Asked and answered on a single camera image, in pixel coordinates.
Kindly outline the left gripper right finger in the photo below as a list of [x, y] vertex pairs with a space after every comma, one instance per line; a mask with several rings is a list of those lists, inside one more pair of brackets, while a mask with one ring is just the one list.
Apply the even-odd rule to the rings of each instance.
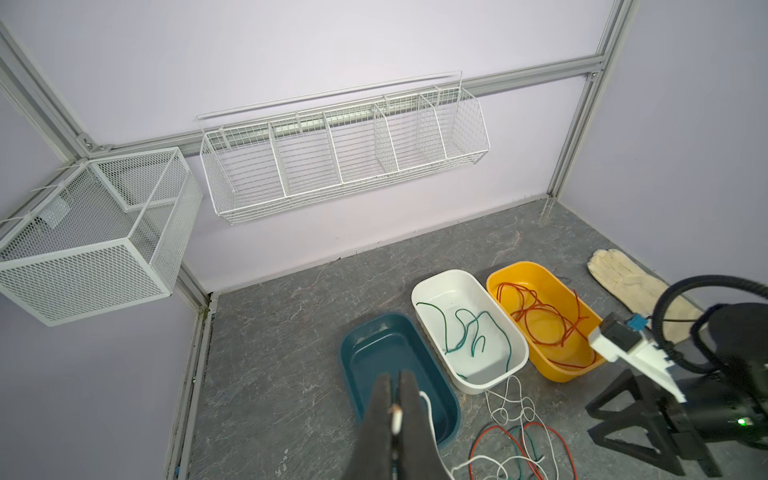
[[397, 478], [448, 480], [451, 476], [439, 455], [428, 405], [420, 392], [415, 375], [401, 371], [397, 403], [403, 417], [397, 435]]

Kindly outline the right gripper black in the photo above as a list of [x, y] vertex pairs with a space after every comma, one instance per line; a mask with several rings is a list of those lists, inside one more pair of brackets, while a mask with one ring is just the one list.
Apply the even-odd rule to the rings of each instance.
[[708, 477], [723, 471], [710, 443], [734, 441], [767, 449], [767, 384], [723, 373], [683, 379], [683, 402], [649, 377], [626, 370], [586, 406], [598, 424], [592, 441], [668, 473], [682, 476], [683, 461]]

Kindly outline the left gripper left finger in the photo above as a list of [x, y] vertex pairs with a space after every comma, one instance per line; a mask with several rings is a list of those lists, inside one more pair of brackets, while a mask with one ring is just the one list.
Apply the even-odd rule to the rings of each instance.
[[373, 384], [350, 461], [342, 479], [386, 479], [393, 474], [392, 377], [383, 373]]

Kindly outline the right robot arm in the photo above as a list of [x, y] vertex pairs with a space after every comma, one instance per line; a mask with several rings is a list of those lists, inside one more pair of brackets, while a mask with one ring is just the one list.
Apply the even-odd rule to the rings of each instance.
[[[690, 321], [689, 338], [704, 360], [685, 358], [663, 327], [684, 293], [707, 287], [739, 290], [758, 302], [716, 304]], [[607, 316], [588, 336], [605, 360], [629, 369], [586, 406], [597, 420], [592, 441], [681, 476], [695, 461], [721, 476], [708, 446], [735, 441], [767, 447], [767, 288], [729, 275], [700, 275], [668, 287], [650, 318]]]

